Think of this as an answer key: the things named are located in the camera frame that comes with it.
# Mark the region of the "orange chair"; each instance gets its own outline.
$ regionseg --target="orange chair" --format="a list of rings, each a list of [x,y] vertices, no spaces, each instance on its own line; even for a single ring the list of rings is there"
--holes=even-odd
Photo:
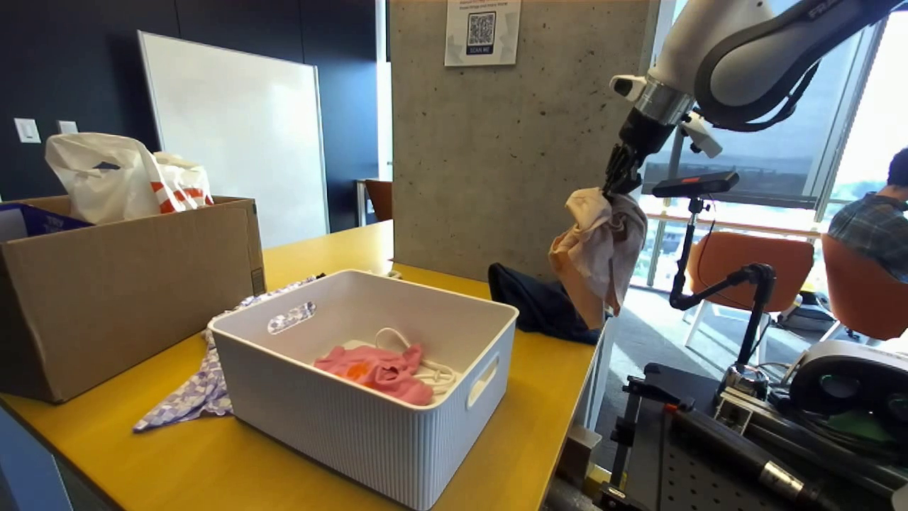
[[[776,286],[763,306],[763,321],[767,321],[770,311],[787,311],[795,306],[797,292],[815,267],[815,245],[808,238],[770,238],[757,233],[730,233],[730,231],[706,233],[697,245],[693,245],[688,259],[690,292],[705,292],[720,283],[730,272],[739,272],[740,267],[750,267],[750,265],[770,265],[776,269]],[[727,286],[705,299],[688,333],[685,347],[690,347],[693,334],[697,333],[706,303],[720,303],[720,306],[750,311],[756,306],[756,283]]]
[[[908,283],[831,235],[822,235],[822,260],[834,326],[820,341],[841,326],[875,341],[899,337],[908,330]]]
[[[395,219],[395,189],[392,189],[392,181],[366,181],[366,199],[371,202],[374,222]]]

